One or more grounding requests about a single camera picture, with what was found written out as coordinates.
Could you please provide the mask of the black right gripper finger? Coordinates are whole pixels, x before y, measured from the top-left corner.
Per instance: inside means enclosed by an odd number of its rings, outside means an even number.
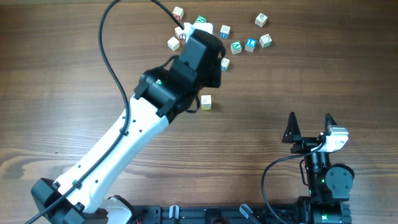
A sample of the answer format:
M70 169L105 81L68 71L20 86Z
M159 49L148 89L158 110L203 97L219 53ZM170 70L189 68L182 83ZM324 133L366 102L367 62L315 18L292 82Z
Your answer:
M301 132L299 129L299 125L296 119L296 115L294 112L289 114L289 120L287 123L287 127L285 129L285 133L282 136L283 143L297 143L302 140Z
M329 133L329 129L330 127L335 127L337 125L337 123L335 122L335 120L333 119L332 115L330 113L327 113L325 115L325 132Z

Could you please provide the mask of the yellow edged wooden block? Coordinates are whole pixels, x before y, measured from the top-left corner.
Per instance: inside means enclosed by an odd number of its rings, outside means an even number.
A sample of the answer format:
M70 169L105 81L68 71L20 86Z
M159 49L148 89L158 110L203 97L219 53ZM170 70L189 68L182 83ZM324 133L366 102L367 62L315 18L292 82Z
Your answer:
M201 109L202 110L210 110L212 106L211 95L202 95L201 96Z

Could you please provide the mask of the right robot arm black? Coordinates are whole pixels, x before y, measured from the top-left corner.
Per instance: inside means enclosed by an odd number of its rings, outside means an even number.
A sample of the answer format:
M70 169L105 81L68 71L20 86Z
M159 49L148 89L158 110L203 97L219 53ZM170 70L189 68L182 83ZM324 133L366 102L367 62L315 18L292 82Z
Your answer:
M349 132L339 126L328 113L325 131L318 137L303 137L294 112L289 114L282 137L283 143L292 143L292 154L304 154L299 167L309 196L300 196L296 202L297 223L352 222L347 201L353 187L354 171L344 164L332 164L330 154L339 151L348 141Z

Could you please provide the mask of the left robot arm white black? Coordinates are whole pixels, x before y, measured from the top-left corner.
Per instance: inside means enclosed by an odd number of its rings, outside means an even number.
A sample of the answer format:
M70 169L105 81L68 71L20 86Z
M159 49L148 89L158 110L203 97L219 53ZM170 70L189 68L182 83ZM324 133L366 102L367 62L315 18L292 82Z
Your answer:
M219 38L197 29L180 55L145 71L127 108L91 150L57 179L32 187L39 216L50 223L132 223L132 205L109 197L109 189L148 142L190 111L202 88L220 86L225 53Z

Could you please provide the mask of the blue X B wooden block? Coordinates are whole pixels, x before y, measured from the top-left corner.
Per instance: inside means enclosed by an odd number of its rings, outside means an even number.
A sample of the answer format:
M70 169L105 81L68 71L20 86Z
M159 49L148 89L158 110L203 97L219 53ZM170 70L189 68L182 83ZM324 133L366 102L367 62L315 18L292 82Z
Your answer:
M222 71L227 71L228 67L230 65L230 60L227 58L222 58L221 60L221 69Z

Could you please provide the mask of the blue H wooden block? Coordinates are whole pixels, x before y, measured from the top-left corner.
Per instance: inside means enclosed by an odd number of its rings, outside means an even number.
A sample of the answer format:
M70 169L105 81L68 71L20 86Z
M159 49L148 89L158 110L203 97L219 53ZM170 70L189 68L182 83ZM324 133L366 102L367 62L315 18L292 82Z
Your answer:
M222 25L220 29L220 37L223 39L228 39L230 30L230 26Z

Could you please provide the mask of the yellow O wooden block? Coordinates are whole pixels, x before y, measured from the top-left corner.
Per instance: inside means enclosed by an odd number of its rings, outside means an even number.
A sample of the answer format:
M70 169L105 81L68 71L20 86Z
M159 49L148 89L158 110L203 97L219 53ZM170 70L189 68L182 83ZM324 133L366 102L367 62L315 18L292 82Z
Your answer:
M176 51L180 47L180 41L175 37L171 37L167 41L167 45L171 50Z

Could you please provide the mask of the red I wooden block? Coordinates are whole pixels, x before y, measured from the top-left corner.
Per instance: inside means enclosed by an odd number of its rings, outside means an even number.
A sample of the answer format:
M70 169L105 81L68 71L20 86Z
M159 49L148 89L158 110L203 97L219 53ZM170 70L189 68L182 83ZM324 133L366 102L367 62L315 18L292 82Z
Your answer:
M181 27L175 28L175 35L177 36L178 40L185 40L185 33Z

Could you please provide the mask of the green N wooden block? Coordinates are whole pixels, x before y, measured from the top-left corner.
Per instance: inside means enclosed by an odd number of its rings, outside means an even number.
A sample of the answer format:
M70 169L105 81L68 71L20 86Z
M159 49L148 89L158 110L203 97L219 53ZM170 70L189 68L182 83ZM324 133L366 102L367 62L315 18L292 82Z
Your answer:
M199 15L195 20L197 23L206 23L206 17Z

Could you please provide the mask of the green V wooden block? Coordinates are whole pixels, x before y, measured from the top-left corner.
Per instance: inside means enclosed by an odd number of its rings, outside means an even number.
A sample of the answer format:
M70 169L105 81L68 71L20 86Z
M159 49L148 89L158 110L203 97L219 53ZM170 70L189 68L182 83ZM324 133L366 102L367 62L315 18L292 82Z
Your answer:
M239 54L239 53L241 53L242 49L243 49L243 47L242 47L240 41L234 41L231 43L232 54L234 54L234 55Z

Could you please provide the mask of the red top left wooden block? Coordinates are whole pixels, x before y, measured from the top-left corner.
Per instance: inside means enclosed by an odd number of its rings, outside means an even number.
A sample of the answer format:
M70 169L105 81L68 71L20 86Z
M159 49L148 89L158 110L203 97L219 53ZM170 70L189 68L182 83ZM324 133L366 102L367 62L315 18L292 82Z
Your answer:
M178 20L181 21L184 14L184 10L181 7L175 6L172 15Z

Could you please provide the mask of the blue L wooden block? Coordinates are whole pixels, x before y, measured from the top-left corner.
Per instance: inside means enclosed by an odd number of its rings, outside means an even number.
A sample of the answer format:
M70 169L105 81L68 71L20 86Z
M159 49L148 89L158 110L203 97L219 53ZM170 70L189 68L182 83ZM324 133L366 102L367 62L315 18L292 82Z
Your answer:
M245 44L245 50L248 52L254 52L255 46L256 46L257 40L248 38Z

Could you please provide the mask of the green Z wooden block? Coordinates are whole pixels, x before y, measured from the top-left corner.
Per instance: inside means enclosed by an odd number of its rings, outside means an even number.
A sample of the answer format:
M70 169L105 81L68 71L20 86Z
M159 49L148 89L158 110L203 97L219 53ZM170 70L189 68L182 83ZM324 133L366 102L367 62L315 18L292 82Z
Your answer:
M261 36L259 42L262 48L270 47L272 45L272 39L269 34Z

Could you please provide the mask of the red 6 wooden block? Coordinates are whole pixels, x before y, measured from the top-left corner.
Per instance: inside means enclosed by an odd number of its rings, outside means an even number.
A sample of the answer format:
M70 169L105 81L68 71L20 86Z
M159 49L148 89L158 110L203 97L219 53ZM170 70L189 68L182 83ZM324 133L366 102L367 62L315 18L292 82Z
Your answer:
M255 19L255 25L259 26L259 27L263 27L265 25L265 23L267 22L267 16L263 13L259 13L259 15L256 17Z

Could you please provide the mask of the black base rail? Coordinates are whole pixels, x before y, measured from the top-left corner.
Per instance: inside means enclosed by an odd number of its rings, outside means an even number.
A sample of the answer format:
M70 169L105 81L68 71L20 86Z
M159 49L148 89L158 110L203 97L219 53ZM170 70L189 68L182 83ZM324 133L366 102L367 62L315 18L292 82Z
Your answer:
M352 224L348 205L277 204L272 208L260 206L179 207L172 205L134 206L135 224L191 223L336 223Z

